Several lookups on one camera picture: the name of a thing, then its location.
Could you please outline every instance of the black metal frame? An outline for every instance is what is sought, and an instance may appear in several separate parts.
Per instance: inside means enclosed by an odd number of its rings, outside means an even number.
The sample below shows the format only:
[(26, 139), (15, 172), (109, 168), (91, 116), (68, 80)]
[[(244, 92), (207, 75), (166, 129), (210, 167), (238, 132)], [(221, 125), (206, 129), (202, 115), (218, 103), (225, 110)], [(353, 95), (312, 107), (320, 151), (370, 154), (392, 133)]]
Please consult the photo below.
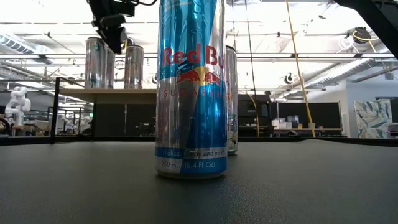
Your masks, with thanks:
[(398, 58), (398, 4), (394, 0), (335, 0), (356, 10)]

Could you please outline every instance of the white robot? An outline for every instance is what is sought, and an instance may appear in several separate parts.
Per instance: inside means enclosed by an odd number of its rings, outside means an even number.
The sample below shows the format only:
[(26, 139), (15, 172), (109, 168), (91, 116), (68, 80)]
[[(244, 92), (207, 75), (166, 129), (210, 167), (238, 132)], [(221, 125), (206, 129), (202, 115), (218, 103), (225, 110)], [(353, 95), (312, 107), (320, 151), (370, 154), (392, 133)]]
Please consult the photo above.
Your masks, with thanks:
[(15, 87), (11, 92), (10, 102), (6, 106), (6, 117), (8, 123), (14, 125), (24, 124), (25, 112), (30, 111), (30, 100), (25, 97), (28, 92), (26, 87)]

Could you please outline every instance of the shelf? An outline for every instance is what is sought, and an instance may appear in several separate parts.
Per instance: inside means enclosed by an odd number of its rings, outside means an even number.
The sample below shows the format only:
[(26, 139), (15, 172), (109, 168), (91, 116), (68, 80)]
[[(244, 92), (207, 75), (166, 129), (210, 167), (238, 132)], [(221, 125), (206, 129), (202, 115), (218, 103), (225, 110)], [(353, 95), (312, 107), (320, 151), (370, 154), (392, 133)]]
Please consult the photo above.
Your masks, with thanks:
[(156, 104), (155, 89), (61, 89), (60, 94), (99, 104)]

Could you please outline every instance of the table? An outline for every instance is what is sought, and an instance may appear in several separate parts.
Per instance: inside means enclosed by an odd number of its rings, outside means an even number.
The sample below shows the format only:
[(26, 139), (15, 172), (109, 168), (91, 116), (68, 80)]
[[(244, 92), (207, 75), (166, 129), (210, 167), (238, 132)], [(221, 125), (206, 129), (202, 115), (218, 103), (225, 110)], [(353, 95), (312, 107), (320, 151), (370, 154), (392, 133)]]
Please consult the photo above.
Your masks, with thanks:
[[(312, 129), (311, 128), (274, 128), (274, 134), (277, 135), (277, 137), (280, 136), (280, 134), (285, 134), (288, 133), (289, 131), (295, 131), (297, 133), (311, 133)], [(314, 131), (321, 136), (322, 132), (325, 131), (339, 131), (341, 133), (342, 129), (341, 128), (315, 128)]]
[(224, 177), (157, 177), (153, 142), (0, 148), (0, 223), (398, 223), (398, 149), (239, 143)]

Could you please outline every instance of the wall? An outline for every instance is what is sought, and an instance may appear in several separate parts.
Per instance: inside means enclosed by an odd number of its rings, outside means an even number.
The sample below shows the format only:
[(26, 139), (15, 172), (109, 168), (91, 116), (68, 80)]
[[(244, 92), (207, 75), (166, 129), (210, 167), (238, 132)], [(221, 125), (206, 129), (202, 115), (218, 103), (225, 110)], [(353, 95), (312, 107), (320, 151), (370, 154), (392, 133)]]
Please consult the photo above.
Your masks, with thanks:
[(326, 86), (326, 91), (310, 92), (307, 96), (309, 103), (340, 102), (340, 116), (343, 134), (350, 137), (350, 122), (347, 104), (346, 81), (340, 81), (336, 86)]
[[(352, 138), (358, 137), (354, 101), (374, 101), (376, 97), (398, 97), (398, 80), (395, 79), (385, 80), (384, 76), (379, 76), (359, 83), (351, 82), (364, 75), (374, 73), (375, 70), (368, 70), (347, 79), (347, 102)], [(398, 72), (395, 72), (394, 75), (398, 78)]]

